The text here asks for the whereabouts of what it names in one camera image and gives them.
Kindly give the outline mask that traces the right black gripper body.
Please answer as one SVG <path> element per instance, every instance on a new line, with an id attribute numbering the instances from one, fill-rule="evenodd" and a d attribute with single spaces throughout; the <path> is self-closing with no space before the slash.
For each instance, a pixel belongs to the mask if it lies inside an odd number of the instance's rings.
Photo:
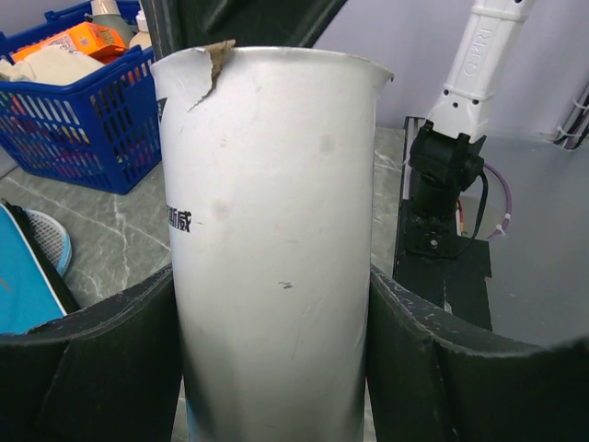
<path id="1" fill-rule="evenodd" d="M 345 0 L 146 0 L 156 58 L 234 40 L 237 46 L 312 47 Z"/>

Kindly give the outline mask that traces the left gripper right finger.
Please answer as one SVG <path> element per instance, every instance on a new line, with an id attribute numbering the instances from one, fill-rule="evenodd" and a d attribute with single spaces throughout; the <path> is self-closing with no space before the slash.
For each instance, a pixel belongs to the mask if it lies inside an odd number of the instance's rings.
<path id="1" fill-rule="evenodd" d="M 584 441 L 588 341 L 502 337 L 370 273 L 366 377 L 380 441 Z"/>

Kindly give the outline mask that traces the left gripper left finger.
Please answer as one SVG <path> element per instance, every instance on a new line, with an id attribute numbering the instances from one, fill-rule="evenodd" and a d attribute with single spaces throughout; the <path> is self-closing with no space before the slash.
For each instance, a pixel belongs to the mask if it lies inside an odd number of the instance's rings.
<path id="1" fill-rule="evenodd" d="M 181 362 L 173 273 L 1 337 L 4 441 L 169 441 Z"/>

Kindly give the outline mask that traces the white shuttlecock tube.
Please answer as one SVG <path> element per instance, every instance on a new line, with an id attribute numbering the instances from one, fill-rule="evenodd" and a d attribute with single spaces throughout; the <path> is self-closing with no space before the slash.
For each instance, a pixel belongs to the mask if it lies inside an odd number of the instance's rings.
<path id="1" fill-rule="evenodd" d="M 152 64 L 194 441 L 359 441 L 385 67 L 224 41 Z"/>

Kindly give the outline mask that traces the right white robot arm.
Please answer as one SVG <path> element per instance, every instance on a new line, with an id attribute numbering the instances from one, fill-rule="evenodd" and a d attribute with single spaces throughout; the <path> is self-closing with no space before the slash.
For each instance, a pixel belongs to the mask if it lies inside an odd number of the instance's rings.
<path id="1" fill-rule="evenodd" d="M 478 1 L 441 95 L 410 151 L 410 198 L 421 218 L 446 219 L 483 176 L 488 102 L 529 1 Z M 393 74 L 364 58 L 233 41 L 155 62 L 167 198 L 199 212 L 277 207 L 292 215 L 370 211 L 378 98 Z"/>

